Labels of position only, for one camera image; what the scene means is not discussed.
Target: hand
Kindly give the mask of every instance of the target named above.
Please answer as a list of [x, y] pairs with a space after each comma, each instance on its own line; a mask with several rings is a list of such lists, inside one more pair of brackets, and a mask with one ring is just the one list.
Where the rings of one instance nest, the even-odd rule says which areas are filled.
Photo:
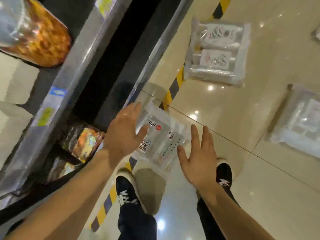
[[189, 160], [183, 146], [177, 147], [178, 157], [184, 176], [199, 191], [212, 187], [216, 183], [217, 154], [214, 140], [207, 126], [203, 127], [200, 146], [197, 127], [191, 125], [191, 153]]
[[148, 133], [148, 125], [144, 125], [136, 135], [137, 116], [141, 111], [141, 103], [130, 104], [122, 109], [110, 123], [103, 141], [103, 149], [109, 152], [109, 164], [115, 169], [125, 156], [133, 153]]

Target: jeans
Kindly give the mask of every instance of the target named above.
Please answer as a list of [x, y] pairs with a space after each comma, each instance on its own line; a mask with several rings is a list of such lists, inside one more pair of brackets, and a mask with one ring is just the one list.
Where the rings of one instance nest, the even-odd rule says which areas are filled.
[[[230, 188], [224, 187], [224, 190], [236, 202]], [[198, 201], [197, 211], [206, 239], [225, 240], [226, 238], [202, 198]], [[118, 228], [121, 232], [119, 240], [157, 240], [156, 220], [153, 216], [144, 213], [139, 205], [127, 203], [120, 207]]]

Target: tiled floor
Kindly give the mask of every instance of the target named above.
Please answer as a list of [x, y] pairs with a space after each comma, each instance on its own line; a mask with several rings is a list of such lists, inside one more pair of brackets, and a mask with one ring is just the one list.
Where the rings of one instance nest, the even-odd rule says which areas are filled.
[[[174, 81], [190, 38], [193, 15], [211, 16], [219, 0], [195, 0], [178, 32], [138, 97], [160, 104]], [[199, 131], [208, 125], [219, 157], [234, 173], [232, 192], [240, 204], [276, 240], [319, 239], [320, 159], [266, 139], [267, 128], [287, 92], [302, 83], [320, 92], [320, 43], [311, 33], [320, 25], [320, 0], [231, 0], [223, 20], [251, 23], [251, 44], [245, 86], [229, 87], [190, 79], [170, 104], [169, 113]], [[160, 178], [146, 184], [152, 173], [138, 163], [139, 190], [151, 201], [157, 221], [166, 222], [159, 239], [199, 239], [205, 236], [196, 211], [196, 191], [176, 161], [166, 186]], [[86, 227], [108, 195], [105, 187]], [[150, 197], [154, 190], [156, 197]], [[96, 235], [117, 239], [119, 206], [115, 204]]]

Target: store shelf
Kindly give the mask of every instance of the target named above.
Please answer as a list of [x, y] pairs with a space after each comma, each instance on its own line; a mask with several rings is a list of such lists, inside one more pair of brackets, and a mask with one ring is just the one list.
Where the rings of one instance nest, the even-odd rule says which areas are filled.
[[22, 186], [34, 168], [42, 165], [57, 137], [59, 126], [68, 116], [85, 87], [107, 44], [132, 0], [114, 0], [111, 12], [103, 18], [96, 0], [44, 0], [44, 6], [68, 27], [73, 46], [59, 68], [42, 68], [29, 101], [22, 105], [34, 115], [32, 125], [42, 116], [50, 101], [52, 87], [65, 91], [55, 104], [55, 112], [45, 126], [29, 126], [0, 172], [1, 207], [23, 194]]

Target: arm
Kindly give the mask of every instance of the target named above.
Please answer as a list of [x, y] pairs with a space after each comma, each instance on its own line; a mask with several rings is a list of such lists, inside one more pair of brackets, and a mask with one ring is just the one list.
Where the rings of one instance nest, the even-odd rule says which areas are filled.
[[110, 123], [104, 148], [65, 186], [36, 209], [6, 240], [78, 239], [106, 182], [121, 159], [138, 148], [148, 126], [136, 135], [141, 104], [130, 104]]
[[200, 145], [198, 130], [191, 126], [191, 154], [189, 160], [182, 146], [178, 146], [178, 157], [187, 180], [200, 192], [215, 221], [227, 240], [274, 240], [250, 215], [226, 194], [216, 183], [217, 155], [208, 127], [203, 128]]

